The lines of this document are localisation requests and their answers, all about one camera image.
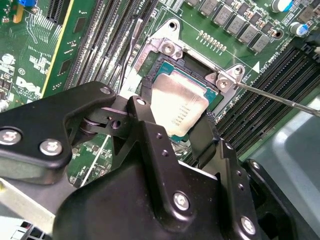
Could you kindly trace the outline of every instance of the screw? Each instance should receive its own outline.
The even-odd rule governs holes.
[[[141,98],[137,98],[136,101],[138,102],[138,104],[146,105],[146,102]]]
[[[47,156],[57,156],[62,152],[61,142],[55,139],[47,139],[40,144],[40,151]]]
[[[225,89],[228,86],[228,83],[226,81],[222,81],[219,84],[220,88]]]
[[[227,147],[228,149],[230,149],[230,150],[234,149],[234,148],[231,146],[231,144],[228,143],[228,142],[226,142],[225,145],[226,145],[226,147]]]
[[[186,195],[181,192],[176,192],[173,195],[174,204],[177,206],[178,209],[185,211],[189,208],[189,200]]]
[[[162,51],[166,55],[172,55],[175,52],[175,46],[173,46],[171,43],[165,43],[162,46]]]
[[[176,56],[177,58],[180,58],[180,57],[181,57],[181,53],[177,51],[177,52],[175,53],[175,56]]]
[[[14,145],[21,140],[21,134],[16,130],[2,129],[0,130],[0,144]]]
[[[259,164],[256,163],[255,161],[252,162],[252,166],[253,166],[255,169],[260,169]]]
[[[256,234],[256,228],[249,218],[247,218],[246,216],[241,217],[241,223],[242,223],[242,227],[248,234],[250,235]]]
[[[111,91],[109,90],[109,88],[107,88],[106,86],[100,88],[100,91],[103,92],[104,94],[110,94],[110,93],[111,93]]]

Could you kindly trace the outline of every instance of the motherboard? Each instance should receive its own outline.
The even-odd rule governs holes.
[[[0,112],[99,81],[150,101],[179,160],[204,111],[244,159],[297,111],[230,80],[307,103],[319,23],[320,0],[2,0]],[[77,188],[111,169],[110,136],[72,153]]]

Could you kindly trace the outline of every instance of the capacitor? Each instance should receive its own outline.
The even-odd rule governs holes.
[[[271,8],[275,13],[288,12],[293,4],[293,0],[273,0],[271,3]]]
[[[9,107],[9,104],[6,100],[0,100],[0,113],[4,112],[5,110],[7,110]]]
[[[302,24],[300,22],[291,23],[289,30],[292,34],[302,37],[303,35],[308,33],[309,27],[307,24]]]

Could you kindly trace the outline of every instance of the connector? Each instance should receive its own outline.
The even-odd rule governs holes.
[[[24,7],[34,7],[36,5],[36,0],[18,0],[18,3]]]

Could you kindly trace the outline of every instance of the hole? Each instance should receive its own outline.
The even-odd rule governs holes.
[[[141,98],[137,98],[136,101],[138,102],[138,104],[146,105],[146,102]]]
[[[111,93],[111,91],[109,90],[109,88],[107,88],[106,86],[100,88],[100,91],[103,92],[104,94],[110,94],[110,93]]]
[[[240,188],[242,191],[245,190],[244,186],[242,184],[238,184],[238,188]]]
[[[243,73],[243,70],[241,67],[237,67],[235,70],[234,70],[234,74],[235,75],[240,75]]]
[[[118,128],[120,128],[120,125],[121,125],[121,122],[120,122],[120,121],[115,120],[115,121],[112,121],[112,122],[111,122],[111,127],[112,127],[113,129],[118,129]]]
[[[163,151],[162,151],[162,156],[168,157],[168,156],[169,156],[168,151],[167,151],[167,150],[163,150]]]
[[[174,31],[174,30],[177,29],[177,24],[172,21],[172,22],[169,23],[169,27]]]
[[[277,39],[277,40],[279,40],[279,39],[281,39],[281,38],[283,37],[283,35],[284,35],[284,32],[283,32],[281,29],[279,29],[279,30],[277,30],[277,32],[275,33],[274,38]]]

